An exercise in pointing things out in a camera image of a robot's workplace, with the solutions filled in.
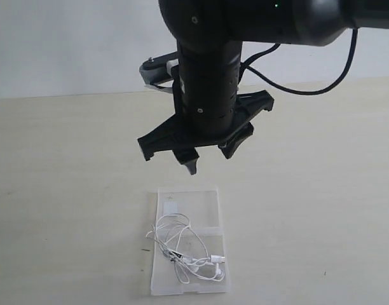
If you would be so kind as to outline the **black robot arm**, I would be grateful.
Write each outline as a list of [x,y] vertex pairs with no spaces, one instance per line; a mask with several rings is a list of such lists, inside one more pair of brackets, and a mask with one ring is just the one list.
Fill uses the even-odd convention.
[[176,40],[173,53],[140,66],[148,87],[171,93],[174,114],[138,139],[146,160],[173,152],[190,174],[197,148],[216,146],[231,158],[249,138],[252,119],[273,108],[266,91],[240,94],[238,85],[256,53],[242,60],[245,42],[326,46],[351,29],[347,75],[361,28],[389,29],[389,1],[160,1],[163,21]]

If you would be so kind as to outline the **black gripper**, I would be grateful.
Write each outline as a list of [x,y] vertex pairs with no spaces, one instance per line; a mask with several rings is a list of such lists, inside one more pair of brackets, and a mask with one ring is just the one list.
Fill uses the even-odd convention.
[[226,159],[254,133],[251,120],[262,111],[272,111],[274,98],[265,90],[236,96],[226,116],[196,126],[183,114],[174,114],[147,135],[137,139],[145,160],[155,153],[173,151],[190,175],[197,173],[199,155],[195,148],[217,146]]

